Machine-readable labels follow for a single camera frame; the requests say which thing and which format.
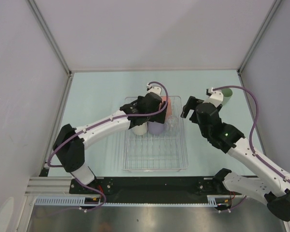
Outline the light green plastic cup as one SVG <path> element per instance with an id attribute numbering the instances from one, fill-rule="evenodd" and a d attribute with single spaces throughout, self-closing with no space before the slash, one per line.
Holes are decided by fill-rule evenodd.
<path id="1" fill-rule="evenodd" d="M 220 91 L 223 94 L 223 101 L 221 104 L 225 106 L 232 97 L 233 91 L 230 88 L 223 88 Z"/>

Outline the lavender plastic cup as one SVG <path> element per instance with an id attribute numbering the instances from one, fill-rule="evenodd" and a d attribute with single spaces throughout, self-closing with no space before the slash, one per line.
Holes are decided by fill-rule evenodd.
<path id="1" fill-rule="evenodd" d="M 148 132 L 152 135 L 160 135 L 164 131 L 164 124 L 158 122 L 148 122 Z"/>

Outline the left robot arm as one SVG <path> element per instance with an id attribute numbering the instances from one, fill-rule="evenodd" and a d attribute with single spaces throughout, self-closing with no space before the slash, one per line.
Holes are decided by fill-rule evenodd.
<path id="1" fill-rule="evenodd" d="M 114 133 L 136 128 L 150 120 L 165 118 L 167 106 L 168 96 L 163 100 L 158 94 L 150 92 L 95 123 L 77 128 L 67 124 L 61 128 L 55 140 L 52 156 L 59 159 L 59 167 L 78 179 L 82 190 L 92 193 L 96 190 L 97 181 L 85 164 L 85 150 Z"/>

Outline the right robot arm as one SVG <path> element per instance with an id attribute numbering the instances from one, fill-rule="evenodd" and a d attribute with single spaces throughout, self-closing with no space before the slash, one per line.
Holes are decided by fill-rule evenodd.
<path id="1" fill-rule="evenodd" d="M 214 190 L 219 194 L 228 190 L 244 194 L 266 205 L 280 220 L 290 221 L 290 173 L 253 148 L 235 126 L 222 122 L 219 117 L 221 108 L 222 105 L 213 104 L 210 100 L 190 96 L 181 117 L 186 118 L 192 111 L 189 120 L 199 126 L 202 137 L 213 147 L 244 164 L 259 180 L 223 168 L 214 176 Z"/>

